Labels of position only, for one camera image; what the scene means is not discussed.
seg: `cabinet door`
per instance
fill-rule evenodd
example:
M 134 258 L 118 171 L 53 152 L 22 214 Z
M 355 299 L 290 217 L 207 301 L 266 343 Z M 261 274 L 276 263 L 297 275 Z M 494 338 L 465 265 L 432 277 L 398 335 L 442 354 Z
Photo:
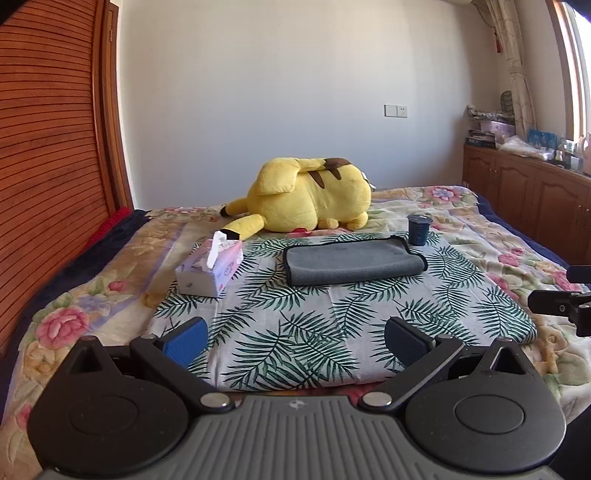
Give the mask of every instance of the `cabinet door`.
M 527 220 L 534 200 L 535 171 L 535 167 L 526 165 L 519 158 L 496 159 L 496 213 L 526 235 L 530 233 Z
M 493 203 L 495 199 L 491 198 L 491 193 L 493 193 L 491 185 L 495 169 L 494 153 L 467 149 L 464 162 L 464 181 L 467 183 L 468 188 L 484 196 L 495 208 Z
M 579 233 L 581 235 L 580 251 L 583 255 L 579 265 L 591 265 L 591 193 L 587 197 L 587 205 L 585 205 L 583 216 L 583 230 Z
M 586 199 L 585 186 L 538 170 L 530 223 L 532 237 L 571 265 L 581 261 L 580 223 Z

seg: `wall socket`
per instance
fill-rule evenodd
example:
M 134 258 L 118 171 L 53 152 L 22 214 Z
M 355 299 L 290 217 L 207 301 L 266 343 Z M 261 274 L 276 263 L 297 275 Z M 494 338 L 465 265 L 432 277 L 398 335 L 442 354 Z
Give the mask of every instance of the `wall socket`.
M 384 105 L 384 116 L 408 118 L 408 108 L 404 105 Z

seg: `red tassel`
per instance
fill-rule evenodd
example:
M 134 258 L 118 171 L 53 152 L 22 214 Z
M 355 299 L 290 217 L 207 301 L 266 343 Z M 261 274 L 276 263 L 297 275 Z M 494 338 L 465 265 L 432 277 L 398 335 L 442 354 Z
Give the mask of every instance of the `red tassel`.
M 495 29 L 495 40 L 496 40 L 496 52 L 503 53 L 503 45 L 501 45 L 501 41 L 499 40 L 499 35 L 496 34 L 496 29 Z

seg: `plastic bag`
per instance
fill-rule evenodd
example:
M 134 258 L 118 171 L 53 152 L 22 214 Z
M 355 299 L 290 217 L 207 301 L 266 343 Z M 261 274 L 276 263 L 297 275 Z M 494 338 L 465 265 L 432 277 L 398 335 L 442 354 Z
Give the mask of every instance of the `plastic bag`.
M 497 148 L 501 152 L 520 155 L 521 157 L 537 158 L 538 160 L 548 161 L 554 158 L 553 153 L 538 150 L 520 139 L 517 135 L 507 139 L 503 145 L 497 145 Z

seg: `leaf print cloth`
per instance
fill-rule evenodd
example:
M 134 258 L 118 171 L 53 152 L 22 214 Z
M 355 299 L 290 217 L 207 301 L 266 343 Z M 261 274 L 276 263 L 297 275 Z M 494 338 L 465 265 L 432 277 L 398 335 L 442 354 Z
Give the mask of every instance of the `leaf print cloth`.
M 287 285 L 282 252 L 389 233 L 353 233 L 247 242 L 245 260 L 221 299 L 185 296 L 173 283 L 156 309 L 158 335 L 201 316 L 209 349 L 190 366 L 223 390 L 290 390 L 384 380 L 402 366 L 384 345 L 384 325 L 400 316 L 428 335 L 455 335 L 470 345 L 497 336 L 521 343 L 535 326 L 518 304 L 440 235 L 412 247 L 429 268 L 414 277 L 354 284 Z

